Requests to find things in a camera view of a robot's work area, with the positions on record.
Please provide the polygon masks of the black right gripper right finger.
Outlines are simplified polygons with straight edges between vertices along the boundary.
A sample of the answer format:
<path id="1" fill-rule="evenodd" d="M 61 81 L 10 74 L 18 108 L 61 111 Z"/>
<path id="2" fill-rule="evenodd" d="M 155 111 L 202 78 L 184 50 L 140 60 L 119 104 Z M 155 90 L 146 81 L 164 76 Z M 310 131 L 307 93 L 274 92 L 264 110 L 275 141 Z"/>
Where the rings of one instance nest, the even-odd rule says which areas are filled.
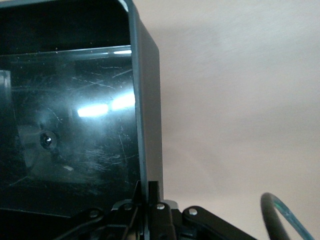
<path id="1" fill-rule="evenodd" d="M 200 206 L 183 211 L 160 197 L 157 181 L 148 183 L 151 240 L 253 240 L 254 237 Z"/>

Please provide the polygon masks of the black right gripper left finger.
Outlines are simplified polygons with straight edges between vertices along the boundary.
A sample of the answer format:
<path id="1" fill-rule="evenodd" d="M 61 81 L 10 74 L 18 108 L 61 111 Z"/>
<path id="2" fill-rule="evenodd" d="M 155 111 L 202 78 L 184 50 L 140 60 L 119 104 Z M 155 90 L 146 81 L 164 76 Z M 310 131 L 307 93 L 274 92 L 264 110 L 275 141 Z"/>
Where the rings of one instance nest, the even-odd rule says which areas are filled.
<path id="1" fill-rule="evenodd" d="M 140 219 L 142 187 L 136 183 L 131 199 L 116 202 L 110 212 L 89 208 L 71 217 L 58 240 L 139 240 L 143 234 Z"/>

